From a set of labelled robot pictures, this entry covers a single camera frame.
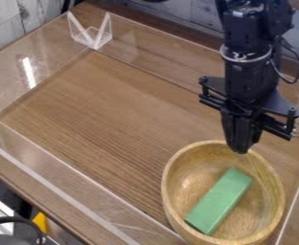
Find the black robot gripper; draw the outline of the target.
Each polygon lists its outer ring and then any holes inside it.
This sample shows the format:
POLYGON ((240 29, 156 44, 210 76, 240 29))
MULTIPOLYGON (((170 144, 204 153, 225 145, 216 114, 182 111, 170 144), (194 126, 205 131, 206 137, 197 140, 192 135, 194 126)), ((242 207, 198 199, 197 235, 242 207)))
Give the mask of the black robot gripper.
POLYGON ((279 80, 284 79, 280 64, 277 54, 248 59, 226 58, 224 77, 197 80, 201 86, 198 101, 220 112, 225 143, 236 153, 248 152, 261 131, 285 140, 292 138, 299 109, 277 91, 279 80))

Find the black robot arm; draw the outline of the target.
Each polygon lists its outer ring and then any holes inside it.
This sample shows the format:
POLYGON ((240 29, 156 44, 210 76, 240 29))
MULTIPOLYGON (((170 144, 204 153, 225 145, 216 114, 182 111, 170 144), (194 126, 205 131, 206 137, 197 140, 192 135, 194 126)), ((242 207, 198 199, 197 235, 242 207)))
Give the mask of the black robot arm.
POLYGON ((220 111, 225 143, 244 154, 264 131, 292 138, 299 108, 283 98, 277 86, 285 80, 281 55, 292 47, 284 33, 292 28, 295 9, 288 0, 214 3, 224 30, 224 76, 198 79, 198 101, 220 111))

